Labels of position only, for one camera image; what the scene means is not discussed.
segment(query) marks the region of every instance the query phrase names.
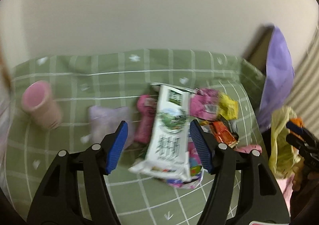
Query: pile of snack packages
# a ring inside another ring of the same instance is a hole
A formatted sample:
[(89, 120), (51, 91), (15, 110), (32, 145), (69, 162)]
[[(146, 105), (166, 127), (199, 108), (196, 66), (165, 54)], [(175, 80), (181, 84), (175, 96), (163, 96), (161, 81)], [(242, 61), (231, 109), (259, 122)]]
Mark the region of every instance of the pile of snack packages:
[(189, 134), (189, 116), (204, 132), (230, 147), (238, 143), (238, 102), (218, 90), (186, 89), (152, 83), (156, 101), (142, 95), (137, 103), (142, 120), (134, 140), (146, 145), (129, 171), (159, 178), (177, 188), (196, 188), (204, 170)]

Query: hand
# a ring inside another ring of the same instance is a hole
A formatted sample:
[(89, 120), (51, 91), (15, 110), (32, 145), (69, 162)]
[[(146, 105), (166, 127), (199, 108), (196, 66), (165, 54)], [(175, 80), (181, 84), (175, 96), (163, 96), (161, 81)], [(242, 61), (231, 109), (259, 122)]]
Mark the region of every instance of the hand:
[[(292, 189), (294, 191), (300, 190), (301, 183), (304, 179), (304, 174), (302, 172), (304, 166), (305, 166), (304, 159), (302, 159), (299, 163), (295, 164), (295, 166), (292, 169), (293, 172), (295, 173), (295, 176), (293, 177), (293, 180), (292, 180)], [(309, 180), (317, 179), (317, 178), (319, 178), (319, 173), (318, 172), (310, 172), (307, 178)]]

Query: silver screw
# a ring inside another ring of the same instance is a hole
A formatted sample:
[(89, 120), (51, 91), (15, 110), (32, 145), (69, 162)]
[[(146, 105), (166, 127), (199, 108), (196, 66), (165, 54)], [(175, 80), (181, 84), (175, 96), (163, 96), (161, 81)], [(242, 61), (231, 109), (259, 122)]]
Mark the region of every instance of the silver screw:
[(64, 157), (64, 156), (66, 155), (66, 150), (60, 150), (59, 153), (58, 153), (58, 155), (59, 155), (60, 157)]
[(98, 143), (92, 145), (92, 150), (99, 150), (100, 148), (101, 148), (101, 145)]
[(260, 156), (260, 152), (258, 150), (252, 150), (252, 153), (254, 156), (259, 157)]
[(225, 150), (227, 149), (227, 145), (225, 143), (220, 143), (218, 144), (218, 148), (220, 148), (221, 150)]

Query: cup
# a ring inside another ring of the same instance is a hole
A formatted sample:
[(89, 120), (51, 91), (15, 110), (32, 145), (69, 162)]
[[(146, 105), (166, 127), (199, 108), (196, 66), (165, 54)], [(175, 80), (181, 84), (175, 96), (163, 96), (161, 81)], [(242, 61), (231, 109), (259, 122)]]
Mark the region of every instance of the cup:
[(35, 123), (45, 129), (55, 129), (61, 123), (61, 108), (53, 99), (50, 84), (44, 80), (37, 81), (26, 89), (21, 104)]

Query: white wall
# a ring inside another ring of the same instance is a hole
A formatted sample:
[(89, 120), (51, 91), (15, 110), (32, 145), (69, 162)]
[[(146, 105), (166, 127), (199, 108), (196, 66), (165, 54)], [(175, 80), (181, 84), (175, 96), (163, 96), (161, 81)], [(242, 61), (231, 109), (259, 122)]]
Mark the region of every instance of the white wall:
[(1, 0), (9, 65), (47, 54), (138, 48), (243, 55), (260, 26), (284, 33), (297, 66), (318, 22), (315, 0)]

